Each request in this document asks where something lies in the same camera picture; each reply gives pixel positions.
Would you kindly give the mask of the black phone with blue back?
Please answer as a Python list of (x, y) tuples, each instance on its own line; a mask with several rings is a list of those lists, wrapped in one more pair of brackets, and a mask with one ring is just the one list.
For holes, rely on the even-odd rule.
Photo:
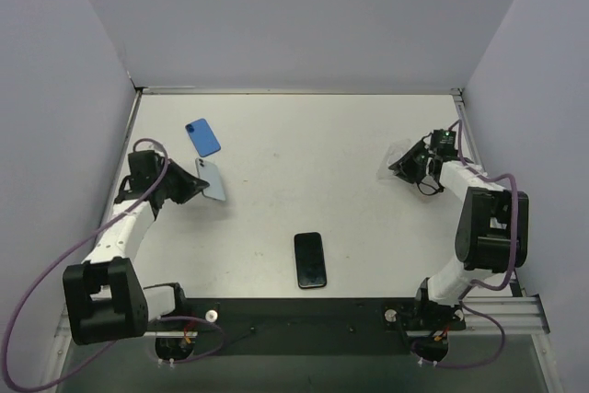
[(221, 150), (221, 145), (206, 119), (187, 123), (185, 130), (199, 157), (211, 156)]

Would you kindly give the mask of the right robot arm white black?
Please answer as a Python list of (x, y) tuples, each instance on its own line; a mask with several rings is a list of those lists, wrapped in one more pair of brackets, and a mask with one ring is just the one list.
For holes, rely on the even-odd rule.
[(449, 191), (462, 203), (454, 255), (420, 285), (416, 318), (450, 319), (473, 288), (501, 291), (509, 284), (525, 263), (529, 236), (529, 197), (518, 190), (513, 175), (490, 177), (464, 157), (460, 137), (450, 129), (434, 130), (411, 147), (393, 148), (384, 170), (427, 197)]

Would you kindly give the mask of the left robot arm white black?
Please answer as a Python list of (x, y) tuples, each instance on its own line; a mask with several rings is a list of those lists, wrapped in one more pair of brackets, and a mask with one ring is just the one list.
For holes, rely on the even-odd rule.
[(130, 172), (113, 202), (111, 226), (81, 263), (63, 273), (70, 330), (78, 345), (141, 337), (155, 319), (172, 330), (188, 321), (180, 285), (143, 287), (133, 261), (165, 201), (183, 204), (210, 184), (154, 150), (133, 152), (128, 163)]

